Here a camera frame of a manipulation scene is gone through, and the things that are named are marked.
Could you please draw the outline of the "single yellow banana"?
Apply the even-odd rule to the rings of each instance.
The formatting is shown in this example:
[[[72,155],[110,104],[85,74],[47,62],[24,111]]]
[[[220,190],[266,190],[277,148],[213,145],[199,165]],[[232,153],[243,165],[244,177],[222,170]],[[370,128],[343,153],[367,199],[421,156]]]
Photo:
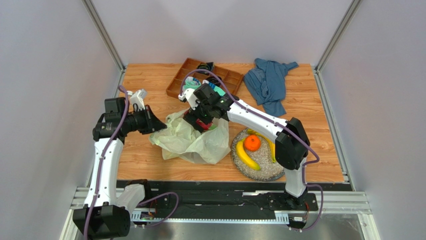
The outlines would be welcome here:
[[[237,156],[249,168],[255,171],[260,171],[261,167],[254,160],[252,160],[251,157],[246,153],[244,148],[244,141],[245,139],[240,140],[235,146]]]

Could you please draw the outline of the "yellow banana bunch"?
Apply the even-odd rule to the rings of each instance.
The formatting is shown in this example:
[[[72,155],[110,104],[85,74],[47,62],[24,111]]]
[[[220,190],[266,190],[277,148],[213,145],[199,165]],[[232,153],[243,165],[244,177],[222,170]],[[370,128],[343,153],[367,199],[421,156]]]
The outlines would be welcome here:
[[[264,135],[258,133],[257,131],[254,131],[253,129],[249,128],[247,130],[247,133],[249,135],[257,135],[257,136],[262,137],[263,139],[265,139],[267,141],[267,143],[269,145],[269,148],[270,148],[272,162],[276,163],[277,160],[276,160],[276,157],[275,157],[275,153],[276,153],[275,144],[271,140],[269,140],[267,137],[265,137]]]

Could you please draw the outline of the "translucent yellow plastic bag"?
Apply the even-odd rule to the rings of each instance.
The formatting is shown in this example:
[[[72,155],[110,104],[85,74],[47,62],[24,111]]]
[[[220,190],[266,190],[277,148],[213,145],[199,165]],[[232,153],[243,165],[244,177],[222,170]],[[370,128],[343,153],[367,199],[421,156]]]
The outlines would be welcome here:
[[[166,129],[149,136],[152,145],[162,148],[164,160],[181,158],[193,164],[215,165],[230,153],[229,123],[214,119],[212,129],[203,133],[183,119],[185,111],[169,114]]]

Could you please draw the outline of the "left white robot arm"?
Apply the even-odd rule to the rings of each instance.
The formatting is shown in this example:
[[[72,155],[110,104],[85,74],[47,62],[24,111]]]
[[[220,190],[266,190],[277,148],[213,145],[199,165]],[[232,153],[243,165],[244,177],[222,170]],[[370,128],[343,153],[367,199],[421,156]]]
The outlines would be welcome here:
[[[117,194],[119,160],[128,133],[152,134],[166,125],[143,103],[125,97],[104,101],[105,112],[92,130],[94,166],[83,206],[73,212],[72,220],[86,240],[104,240],[129,234],[131,213],[146,198],[147,181],[132,180]]]

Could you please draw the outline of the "orange fake tangerine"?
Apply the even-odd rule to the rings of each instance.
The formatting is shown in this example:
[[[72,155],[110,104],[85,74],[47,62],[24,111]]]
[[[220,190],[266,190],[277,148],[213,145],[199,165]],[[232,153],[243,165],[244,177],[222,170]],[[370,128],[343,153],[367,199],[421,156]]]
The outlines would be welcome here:
[[[244,148],[250,152],[257,151],[261,147],[261,145],[262,145],[261,140],[255,134],[251,134],[243,140]]]

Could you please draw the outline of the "pink dragon fruit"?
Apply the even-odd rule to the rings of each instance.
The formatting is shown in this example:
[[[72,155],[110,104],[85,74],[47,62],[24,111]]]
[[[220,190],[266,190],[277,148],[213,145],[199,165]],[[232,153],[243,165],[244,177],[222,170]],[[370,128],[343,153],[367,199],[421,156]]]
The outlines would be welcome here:
[[[214,124],[213,122],[206,124],[202,122],[200,119],[197,119],[196,123],[202,128],[203,131],[214,130],[217,127],[217,125]]]

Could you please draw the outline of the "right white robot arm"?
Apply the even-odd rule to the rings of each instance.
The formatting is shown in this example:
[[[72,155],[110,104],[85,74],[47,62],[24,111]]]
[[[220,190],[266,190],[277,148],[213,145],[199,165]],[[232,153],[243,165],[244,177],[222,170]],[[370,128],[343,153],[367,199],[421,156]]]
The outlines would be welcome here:
[[[220,95],[209,84],[197,89],[181,90],[178,99],[187,102],[189,120],[208,124],[214,118],[224,119],[252,129],[275,145],[275,159],[284,168],[285,191],[294,198],[307,192],[303,165],[307,161],[310,142],[300,120],[285,120],[257,110],[229,92]]]

